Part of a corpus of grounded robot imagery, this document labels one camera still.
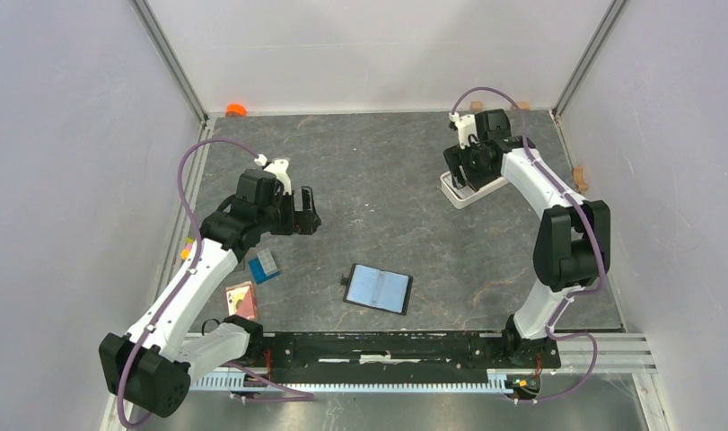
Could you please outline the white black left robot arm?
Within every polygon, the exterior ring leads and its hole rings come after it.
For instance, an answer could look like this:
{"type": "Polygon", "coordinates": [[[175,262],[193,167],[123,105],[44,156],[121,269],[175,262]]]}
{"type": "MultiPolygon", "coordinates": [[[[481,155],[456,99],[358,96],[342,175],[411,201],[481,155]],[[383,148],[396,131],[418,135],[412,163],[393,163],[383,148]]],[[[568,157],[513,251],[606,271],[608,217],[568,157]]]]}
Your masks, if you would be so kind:
{"type": "Polygon", "coordinates": [[[248,169],[235,192],[201,223],[194,253],[150,309],[125,334],[109,333],[99,346],[105,382],[121,403],[129,401],[161,418],[184,401],[192,383],[233,360],[262,362],[261,324],[232,316],[188,341],[189,328],[208,298],[258,245],[262,235],[312,235],[321,225],[312,188],[292,191],[274,164],[248,169]],[[295,206],[295,199],[302,206],[295,206]]]}

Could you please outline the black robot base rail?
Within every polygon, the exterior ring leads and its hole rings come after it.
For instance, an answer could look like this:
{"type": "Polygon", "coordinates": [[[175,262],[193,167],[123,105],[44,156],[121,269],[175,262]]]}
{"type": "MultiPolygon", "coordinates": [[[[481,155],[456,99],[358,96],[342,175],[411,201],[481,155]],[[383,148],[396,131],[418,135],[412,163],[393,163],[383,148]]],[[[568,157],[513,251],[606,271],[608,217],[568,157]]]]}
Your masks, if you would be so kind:
{"type": "Polygon", "coordinates": [[[239,364],[276,383],[483,383],[489,370],[558,369],[558,346],[517,349],[499,332],[472,330],[265,333],[239,364]]]}

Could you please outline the black card holder wallet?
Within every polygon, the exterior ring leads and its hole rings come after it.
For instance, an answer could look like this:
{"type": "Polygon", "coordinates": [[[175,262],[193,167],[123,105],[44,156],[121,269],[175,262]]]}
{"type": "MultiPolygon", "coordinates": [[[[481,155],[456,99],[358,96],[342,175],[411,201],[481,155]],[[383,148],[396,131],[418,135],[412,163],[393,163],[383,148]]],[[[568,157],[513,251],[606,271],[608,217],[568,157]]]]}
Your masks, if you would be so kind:
{"type": "Polygon", "coordinates": [[[362,264],[353,264],[342,274],[343,301],[353,305],[406,315],[414,278],[362,264]]]}

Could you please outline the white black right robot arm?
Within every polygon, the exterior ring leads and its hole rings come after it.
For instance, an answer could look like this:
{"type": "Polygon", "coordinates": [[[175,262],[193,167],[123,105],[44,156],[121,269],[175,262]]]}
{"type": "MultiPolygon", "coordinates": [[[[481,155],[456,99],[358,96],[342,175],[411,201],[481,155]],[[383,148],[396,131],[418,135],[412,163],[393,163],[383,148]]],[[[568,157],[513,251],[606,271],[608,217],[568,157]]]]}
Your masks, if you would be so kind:
{"type": "Polygon", "coordinates": [[[610,209],[567,186],[528,137],[513,135],[504,110],[453,111],[449,121],[458,142],[443,151],[448,171],[440,183],[452,205],[463,209],[512,185],[539,218],[532,254],[536,280],[502,332],[504,360],[524,366],[553,346],[556,323],[575,296],[604,280],[610,265],[610,209]]]}

